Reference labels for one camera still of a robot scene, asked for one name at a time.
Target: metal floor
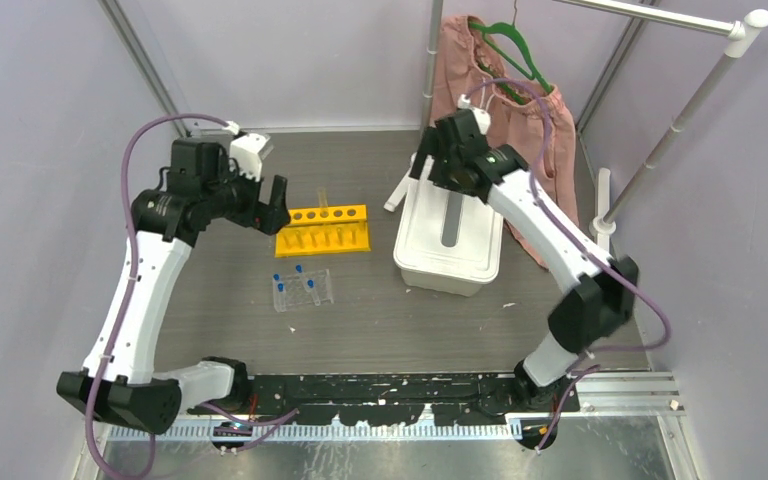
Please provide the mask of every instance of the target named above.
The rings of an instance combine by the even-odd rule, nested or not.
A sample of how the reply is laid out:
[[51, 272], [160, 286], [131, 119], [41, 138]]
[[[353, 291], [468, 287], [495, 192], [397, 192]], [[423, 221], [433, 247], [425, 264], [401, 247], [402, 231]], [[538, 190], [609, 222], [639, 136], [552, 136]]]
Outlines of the metal floor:
[[[327, 188], [331, 205], [366, 204], [372, 251], [276, 259], [274, 239], [226, 221], [212, 224], [172, 294], [157, 345], [158, 371], [209, 355], [245, 361], [253, 373], [505, 371], [537, 347], [560, 292], [508, 234], [499, 276], [474, 297], [407, 291], [392, 258], [400, 212], [382, 205], [407, 169], [416, 132], [273, 138], [265, 173], [289, 178], [288, 206], [317, 205], [318, 187]], [[576, 170], [586, 225], [593, 184], [583, 160]], [[334, 305], [275, 312], [272, 274], [291, 273], [297, 263], [308, 271], [330, 269]], [[610, 342], [636, 345], [640, 336], [632, 323]], [[637, 353], [600, 355], [599, 362], [648, 367]]]
[[[160, 442], [152, 474], [172, 472], [181, 480], [675, 478], [655, 418], [569, 418], [561, 429], [539, 458], [514, 440], [267, 443], [224, 457], [206, 443]], [[146, 464], [146, 445], [109, 443], [105, 457], [119, 471], [137, 472]]]

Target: metal pole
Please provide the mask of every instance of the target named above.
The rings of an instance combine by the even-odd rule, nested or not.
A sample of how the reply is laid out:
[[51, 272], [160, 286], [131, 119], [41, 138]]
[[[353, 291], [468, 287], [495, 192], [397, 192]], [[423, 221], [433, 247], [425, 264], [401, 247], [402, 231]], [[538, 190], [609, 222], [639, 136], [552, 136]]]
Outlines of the metal pole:
[[694, 17], [682, 13], [668, 12], [660, 8], [647, 7], [634, 3], [618, 2], [615, 0], [555, 0], [558, 2], [579, 5], [582, 7], [618, 13], [629, 17], [643, 18], [653, 22], [665, 23], [676, 27], [714, 33], [724, 37], [734, 38], [740, 35], [740, 22], [721, 22], [707, 18]]
[[[128, 53], [131, 54], [131, 58], [137, 65], [140, 73], [143, 75], [146, 83], [148, 84], [151, 93], [157, 102], [160, 104], [160, 108], [166, 112], [167, 115], [175, 115], [181, 113], [178, 111], [178, 107], [175, 106], [175, 102], [169, 95], [166, 86], [163, 84], [163, 80], [157, 73], [157, 69], [154, 68], [154, 64], [151, 62], [151, 58], [148, 56], [145, 47], [140, 42], [137, 32], [134, 31], [133, 25], [128, 20], [128, 16], [122, 9], [122, 5], [119, 4], [119, 0], [98, 0], [101, 8], [107, 13], [110, 23], [113, 24], [113, 28], [119, 34], [119, 38], [122, 39], [122, 43], [128, 49]], [[186, 137], [188, 135], [187, 126], [181, 120], [175, 120], [172, 122], [175, 130], [179, 136]]]
[[705, 103], [705, 100], [711, 95], [711, 92], [714, 91], [714, 89], [717, 87], [717, 84], [720, 83], [720, 80], [723, 79], [725, 74], [736, 61], [737, 58], [730, 57], [726, 54], [723, 54], [723, 56], [720, 57], [720, 61], [714, 65], [711, 73], [708, 74], [708, 76], [702, 82], [702, 85], [700, 85], [696, 90], [696, 93], [690, 97], [690, 100], [688, 100], [687, 104], [681, 110], [681, 113], [679, 113], [678, 117], [676, 117], [676, 119], [673, 121], [673, 124], [670, 125], [670, 128], [668, 128], [666, 132], [664, 132], [661, 140], [658, 142], [655, 148], [652, 149], [652, 152], [649, 153], [649, 156], [646, 157], [646, 160], [642, 165], [640, 165], [634, 176], [631, 177], [631, 180], [628, 182], [625, 189], [623, 189], [622, 193], [620, 193], [620, 196], [617, 198], [614, 204], [611, 205], [611, 208], [608, 210], [608, 212], [605, 213], [605, 223], [610, 224], [614, 221], [619, 209], [622, 208], [622, 206], [628, 202], [628, 199], [631, 198], [637, 189], [640, 188], [640, 184], [646, 177], [646, 174], [658, 166], [658, 162], [664, 157], [664, 154], [667, 153], [667, 150], [669, 150], [673, 142], [675, 142], [678, 134], [684, 131], [684, 129], [687, 127], [687, 124], [690, 123], [690, 120], [693, 119], [693, 116], [699, 110], [699, 107]]
[[428, 63], [425, 66], [425, 88], [422, 91], [422, 130], [431, 122], [431, 99], [434, 95], [434, 68], [437, 64], [437, 38], [440, 36], [440, 23], [443, 20], [443, 0], [434, 0], [431, 5], [431, 31], [428, 32]]
[[[661, 0], [642, 0], [641, 3], [657, 7]], [[620, 67], [625, 63], [625, 59], [637, 43], [637, 39], [640, 38], [645, 25], [646, 21], [641, 18], [632, 18], [628, 21], [619, 42], [617, 42], [617, 46], [614, 48], [613, 53], [611, 53], [611, 58], [608, 59], [605, 68], [602, 69], [599, 80], [596, 81], [596, 86], [587, 98], [587, 103], [584, 104], [584, 109], [578, 117], [576, 127], [578, 128], [579, 135], [584, 134], [587, 130], [587, 125], [593, 119], [596, 109], [602, 104], [602, 100], [604, 100], [608, 92], [608, 87], [614, 81], [614, 77], [616, 77]]]

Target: gray table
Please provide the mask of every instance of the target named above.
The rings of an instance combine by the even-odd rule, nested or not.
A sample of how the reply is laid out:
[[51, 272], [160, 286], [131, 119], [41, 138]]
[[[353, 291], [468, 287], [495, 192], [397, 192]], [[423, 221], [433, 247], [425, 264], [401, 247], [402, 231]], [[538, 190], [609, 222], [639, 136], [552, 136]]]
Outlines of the gray table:
[[[245, 361], [256, 373], [510, 370], [538, 345], [560, 292], [507, 234], [498, 278], [474, 297], [407, 292], [392, 258], [399, 212], [382, 205], [407, 168], [416, 132], [273, 137], [276, 148], [265, 173], [290, 179], [290, 208], [317, 205], [317, 187], [327, 188], [331, 205], [366, 204], [372, 251], [276, 259], [273, 238], [214, 223], [199, 238], [172, 294], [157, 370], [208, 355]], [[593, 186], [582, 162], [577, 177], [583, 223], [593, 215]], [[334, 305], [275, 312], [271, 276], [291, 273], [297, 263], [330, 269]], [[503, 308], [508, 303], [515, 305]], [[640, 337], [632, 323], [610, 341], [640, 344]], [[599, 361], [648, 366], [643, 354]]]

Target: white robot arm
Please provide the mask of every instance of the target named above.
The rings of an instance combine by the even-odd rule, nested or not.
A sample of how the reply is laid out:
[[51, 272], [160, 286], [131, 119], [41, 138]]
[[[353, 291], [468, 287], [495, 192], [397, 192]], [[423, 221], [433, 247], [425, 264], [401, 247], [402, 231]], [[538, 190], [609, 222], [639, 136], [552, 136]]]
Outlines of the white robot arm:
[[[540, 394], [564, 377], [597, 339], [611, 335], [631, 318], [634, 295], [582, 254], [547, 216], [532, 192], [532, 174], [509, 145], [491, 149], [484, 134], [490, 124], [483, 110], [460, 104], [455, 113], [426, 128], [409, 177], [421, 178], [427, 157], [434, 158], [428, 180], [440, 188], [480, 198], [508, 220], [546, 261], [564, 297], [549, 316], [550, 333], [514, 369], [522, 399]], [[558, 208], [537, 182], [537, 197], [560, 225], [594, 257], [637, 283], [637, 265], [614, 259]]]
[[[181, 138], [172, 144], [167, 188], [142, 192], [131, 210], [140, 254], [136, 282], [122, 329], [104, 369], [94, 412], [97, 420], [163, 433], [178, 413], [202, 402], [233, 408], [248, 398], [244, 363], [209, 357], [197, 365], [155, 373], [154, 353], [175, 281], [199, 233], [216, 218], [274, 235], [290, 221], [287, 181], [276, 176], [268, 204], [260, 197], [262, 160], [272, 145], [266, 135], [231, 131]], [[131, 245], [104, 326], [79, 372], [63, 372], [57, 393], [85, 411], [127, 284]]]

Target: green hanger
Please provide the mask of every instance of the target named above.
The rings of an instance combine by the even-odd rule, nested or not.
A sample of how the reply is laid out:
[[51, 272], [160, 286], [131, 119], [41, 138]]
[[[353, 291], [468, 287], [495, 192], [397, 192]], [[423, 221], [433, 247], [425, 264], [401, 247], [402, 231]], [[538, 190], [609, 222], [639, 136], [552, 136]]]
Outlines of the green hanger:
[[[480, 23], [476, 22], [469, 22], [469, 28], [472, 28], [473, 30], [478, 30], [481, 32], [481, 37], [484, 39], [485, 42], [487, 42], [488, 45], [490, 45], [490, 48], [496, 51], [499, 55], [502, 56], [508, 63], [510, 63], [519, 73], [521, 73], [525, 78], [529, 80], [536, 80], [537, 83], [540, 84], [541, 87], [543, 87], [543, 90], [546, 91], [546, 93], [552, 92], [552, 86], [549, 85], [549, 82], [546, 81], [546, 79], [543, 78], [543, 75], [540, 74], [540, 71], [537, 70], [537, 67], [534, 66], [534, 62], [531, 60], [531, 52], [528, 50], [528, 44], [525, 43], [525, 39], [522, 38], [522, 35], [517, 31], [516, 28], [514, 28], [513, 25], [509, 25], [507, 23], [495, 23], [493, 25], [490, 25], [489, 27], [481, 25]], [[494, 34], [501, 34], [511, 39], [512, 42], [514, 42], [514, 45], [517, 46], [519, 49], [519, 53], [522, 55], [522, 58], [525, 60], [525, 64], [528, 66], [528, 68], [531, 70], [531, 72], [527, 72], [524, 68], [520, 67], [514, 59], [508, 56], [505, 52], [503, 52], [499, 47], [496, 46], [496, 44], [493, 42], [492, 38], [487, 38], [487, 35], [494, 35]]]

